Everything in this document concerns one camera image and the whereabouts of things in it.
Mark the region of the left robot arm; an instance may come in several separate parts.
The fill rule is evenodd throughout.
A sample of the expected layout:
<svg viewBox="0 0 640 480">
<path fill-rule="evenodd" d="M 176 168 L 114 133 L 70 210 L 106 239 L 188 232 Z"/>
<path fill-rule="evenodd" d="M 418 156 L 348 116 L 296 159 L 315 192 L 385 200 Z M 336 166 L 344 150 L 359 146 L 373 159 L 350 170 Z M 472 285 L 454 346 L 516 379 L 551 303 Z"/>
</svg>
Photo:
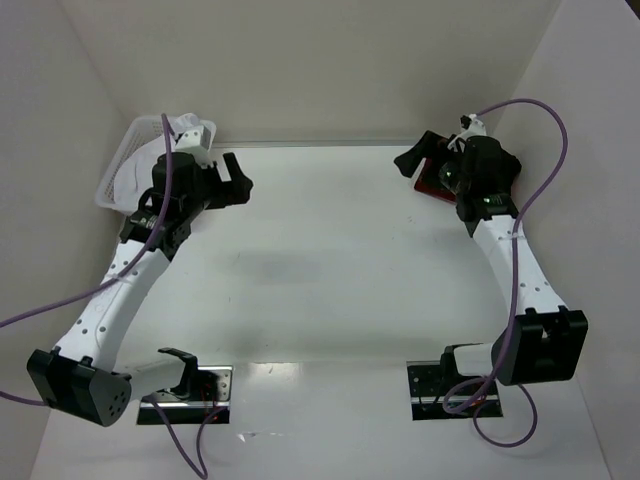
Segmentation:
<svg viewBox="0 0 640 480">
<path fill-rule="evenodd" d="M 252 180 L 237 157 L 223 156 L 230 178 L 216 166 L 203 168 L 188 153 L 161 155 L 152 185 L 125 220 L 104 281 L 73 327 L 51 351 L 35 350 L 27 371 L 53 410 L 109 427 L 128 404 L 157 391 L 188 397 L 197 386 L 195 355 L 164 347 L 139 366 L 115 369 L 125 334 L 153 284 L 166 271 L 205 210 L 249 201 Z"/>
</svg>

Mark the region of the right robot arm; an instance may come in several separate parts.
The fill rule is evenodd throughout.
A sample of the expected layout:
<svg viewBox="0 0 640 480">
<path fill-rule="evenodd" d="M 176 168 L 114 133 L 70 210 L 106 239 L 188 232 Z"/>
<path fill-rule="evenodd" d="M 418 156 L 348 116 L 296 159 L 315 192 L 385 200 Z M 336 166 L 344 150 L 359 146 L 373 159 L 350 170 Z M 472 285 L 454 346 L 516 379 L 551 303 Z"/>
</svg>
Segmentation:
<svg viewBox="0 0 640 480">
<path fill-rule="evenodd" d="M 416 191 L 454 203 L 491 266 L 508 308 L 491 346 L 495 378 L 505 386 L 571 379 L 588 321 L 554 291 L 529 246 L 512 198 L 520 161 L 486 135 L 457 140 L 427 131 L 394 163 L 416 179 Z"/>
</svg>

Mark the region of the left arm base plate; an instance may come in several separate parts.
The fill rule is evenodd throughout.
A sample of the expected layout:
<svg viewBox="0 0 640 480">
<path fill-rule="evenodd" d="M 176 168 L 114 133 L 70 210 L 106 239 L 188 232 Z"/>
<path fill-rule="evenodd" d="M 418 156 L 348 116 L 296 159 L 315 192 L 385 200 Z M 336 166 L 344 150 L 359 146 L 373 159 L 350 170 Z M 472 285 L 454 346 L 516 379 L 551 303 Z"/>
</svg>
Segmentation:
<svg viewBox="0 0 640 480">
<path fill-rule="evenodd" d="M 232 366 L 200 366 L 199 377 L 188 395 L 160 390 L 151 397 L 171 425 L 199 425 L 211 414 L 210 424 L 228 424 L 233 373 Z"/>
</svg>

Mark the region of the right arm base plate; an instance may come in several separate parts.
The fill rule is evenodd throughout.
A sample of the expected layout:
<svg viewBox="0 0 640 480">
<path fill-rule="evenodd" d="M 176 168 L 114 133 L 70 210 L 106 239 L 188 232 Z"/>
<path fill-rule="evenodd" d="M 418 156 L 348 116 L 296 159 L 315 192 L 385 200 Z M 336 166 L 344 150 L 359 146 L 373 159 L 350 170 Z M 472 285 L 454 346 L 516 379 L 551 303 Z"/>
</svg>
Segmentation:
<svg viewBox="0 0 640 480">
<path fill-rule="evenodd" d="M 455 385 L 468 380 L 458 373 L 447 373 L 443 378 L 441 364 L 436 362 L 409 362 L 406 366 L 414 421 L 451 420 L 471 418 L 479 406 L 479 418 L 499 418 L 503 411 L 498 389 L 493 383 L 484 397 L 460 414 L 447 413 L 442 405 L 445 394 Z"/>
</svg>

